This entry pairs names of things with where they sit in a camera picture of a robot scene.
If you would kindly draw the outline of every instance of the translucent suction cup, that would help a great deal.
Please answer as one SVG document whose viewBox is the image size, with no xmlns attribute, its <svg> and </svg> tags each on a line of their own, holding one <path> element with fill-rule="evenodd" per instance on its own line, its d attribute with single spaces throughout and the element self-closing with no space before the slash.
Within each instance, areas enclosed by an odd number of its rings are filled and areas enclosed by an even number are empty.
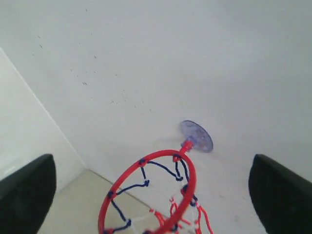
<svg viewBox="0 0 312 234">
<path fill-rule="evenodd" d="M 193 143 L 193 148 L 209 153 L 213 150 L 214 144 L 210 135 L 199 126 L 190 120 L 185 120 L 180 123 L 182 132 L 186 140 L 190 140 Z"/>
</svg>

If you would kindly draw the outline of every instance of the red rim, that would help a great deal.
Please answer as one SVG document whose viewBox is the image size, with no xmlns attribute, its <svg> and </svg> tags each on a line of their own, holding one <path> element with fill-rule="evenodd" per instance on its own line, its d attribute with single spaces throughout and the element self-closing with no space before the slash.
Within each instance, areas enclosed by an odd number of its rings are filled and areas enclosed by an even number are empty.
<svg viewBox="0 0 312 234">
<path fill-rule="evenodd" d="M 182 215 L 184 214 L 185 210 L 187 209 L 187 207 L 189 206 L 191 199 L 194 195 L 195 192 L 195 186 L 196 186 L 196 171 L 195 171 L 195 167 L 194 164 L 192 163 L 192 161 L 190 160 L 189 157 L 187 157 L 184 153 L 179 152 L 177 150 L 161 150 L 161 151 L 157 151 L 155 153 L 149 154 L 147 156 L 145 156 L 144 159 L 145 162 L 148 162 L 150 160 L 153 160 L 155 158 L 158 157 L 163 157 L 163 156 L 174 156 L 174 155 L 180 155 L 181 158 L 183 160 L 186 161 L 186 163 L 188 164 L 189 167 L 189 182 L 188 182 L 188 188 L 186 190 L 186 193 L 183 196 L 183 200 L 181 201 L 181 203 L 179 204 L 178 208 L 176 209 L 176 211 L 173 213 L 173 215 L 168 218 L 163 226 L 160 226 L 157 230 L 150 232 L 152 234 L 163 234 L 167 231 L 169 231 L 182 217 Z M 138 169 L 139 167 L 141 167 L 142 165 L 139 163 L 140 162 L 137 161 L 136 163 L 134 163 L 131 167 L 129 167 L 117 180 L 116 182 L 112 185 L 110 191 L 114 192 L 114 194 L 116 193 L 117 189 L 122 185 L 122 183 L 129 177 L 129 175 L 131 173 L 133 173 L 136 169 Z M 114 198 L 114 196 L 112 196 L 112 198 L 108 198 L 108 196 L 106 196 L 99 215 L 98 215 L 98 233 L 99 234 L 103 234 L 104 230 L 105 230 L 105 217 L 106 217 L 106 212 L 108 209 L 108 206 L 111 202 L 111 200 Z"/>
</svg>

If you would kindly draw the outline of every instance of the white wall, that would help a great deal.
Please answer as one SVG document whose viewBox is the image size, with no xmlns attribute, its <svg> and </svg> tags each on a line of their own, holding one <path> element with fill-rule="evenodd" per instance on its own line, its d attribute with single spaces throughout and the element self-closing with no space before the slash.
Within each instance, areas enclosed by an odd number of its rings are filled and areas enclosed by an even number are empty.
<svg viewBox="0 0 312 234">
<path fill-rule="evenodd" d="M 0 180 L 51 153 L 60 190 L 84 169 L 76 151 L 0 48 Z"/>
<path fill-rule="evenodd" d="M 177 148 L 180 121 L 202 124 L 215 149 L 191 157 L 215 233 L 260 234 L 247 188 L 254 154 L 312 180 L 311 4 L 4 0 L 0 44 L 109 180 L 147 153 Z M 133 193 L 167 210 L 169 180 L 160 174 L 161 190 Z"/>
</svg>

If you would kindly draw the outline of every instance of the purple suction cup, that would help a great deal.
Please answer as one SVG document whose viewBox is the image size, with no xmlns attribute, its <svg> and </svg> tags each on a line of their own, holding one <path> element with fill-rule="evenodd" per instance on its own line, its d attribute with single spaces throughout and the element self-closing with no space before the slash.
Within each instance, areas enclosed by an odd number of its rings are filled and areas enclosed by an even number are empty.
<svg viewBox="0 0 312 234">
<path fill-rule="evenodd" d="M 193 143 L 193 148 L 202 152 L 209 153 L 213 150 L 214 144 L 210 135 L 197 123 L 185 120 L 180 123 L 183 135 L 186 140 Z"/>
</svg>

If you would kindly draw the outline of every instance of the blue net cord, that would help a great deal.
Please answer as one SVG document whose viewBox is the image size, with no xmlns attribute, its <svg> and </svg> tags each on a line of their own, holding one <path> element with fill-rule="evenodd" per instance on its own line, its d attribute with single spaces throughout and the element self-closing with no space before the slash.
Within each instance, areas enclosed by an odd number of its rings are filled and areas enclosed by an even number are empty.
<svg viewBox="0 0 312 234">
<path fill-rule="evenodd" d="M 182 164 L 182 166 L 183 166 L 183 168 L 184 168 L 185 178 L 187 179 L 187 181 L 189 181 L 187 166 L 186 166 L 184 160 L 181 159 L 180 161 L 181 161 L 181 164 Z M 141 160 L 139 161 L 140 164 L 142 164 L 142 163 L 144 163 L 144 162 L 145 162 L 144 159 L 141 159 Z M 168 167 L 166 167 L 166 166 L 164 166 L 164 165 L 162 165 L 162 164 L 160 164 L 160 163 L 157 163 L 157 162 L 154 162 L 154 161 L 148 161 L 147 163 L 156 165 L 156 166 L 158 166 L 158 167 L 161 167 L 162 169 L 164 169 L 165 171 L 167 171 L 170 175 L 172 175 L 172 176 L 176 179 L 176 181 L 182 181 L 182 180 L 183 180 L 183 177 L 181 176 L 180 171 L 179 171 L 179 168 L 178 168 L 178 162 L 175 162 L 175 172 L 176 172 L 176 174 L 173 173 Z M 118 193 L 116 193 L 116 195 L 120 195 L 120 194 L 122 194 L 123 192 L 125 192 L 125 191 L 127 191 L 127 190 L 129 190 L 129 189 L 135 188 L 135 187 L 148 187 L 150 181 L 146 179 L 146 174 L 145 174 L 145 171 L 144 171 L 144 168 L 143 168 L 143 167 L 141 167 L 141 171 L 142 171 L 142 175 L 143 175 L 143 178 L 144 178 L 144 183 L 143 183 L 143 184 L 134 184 L 134 185 L 131 185 L 131 186 L 129 186 L 129 187 L 126 187 L 126 188 L 120 190 Z M 109 192 L 109 197 L 112 196 L 112 195 L 113 195 L 113 192 L 110 191 L 110 192 Z M 193 195 L 193 199 L 192 199 L 192 200 L 194 200 L 195 202 L 191 201 L 191 204 L 190 204 L 190 205 L 191 205 L 191 206 L 194 206 L 194 205 L 196 204 L 197 197 L 196 197 L 195 195 Z M 113 229 L 113 232 L 122 231 L 122 230 L 125 230 L 125 229 L 127 229 L 128 227 L 130 227 L 130 226 L 131 226 L 131 220 L 128 219 L 128 221 L 126 221 L 127 219 L 125 218 L 125 216 L 123 215 L 121 209 L 118 207 L 118 205 L 114 202 L 113 199 L 111 200 L 111 203 L 112 203 L 112 205 L 114 206 L 114 208 L 118 211 L 118 213 L 119 213 L 121 219 L 122 219 L 124 222 L 126 222 L 126 225 L 125 225 L 125 226 L 122 226 L 122 227 L 119 227 L 119 228 L 115 228 L 115 229 Z M 177 224 L 172 228 L 171 231 L 176 231 L 176 230 L 177 230 Z"/>
</svg>

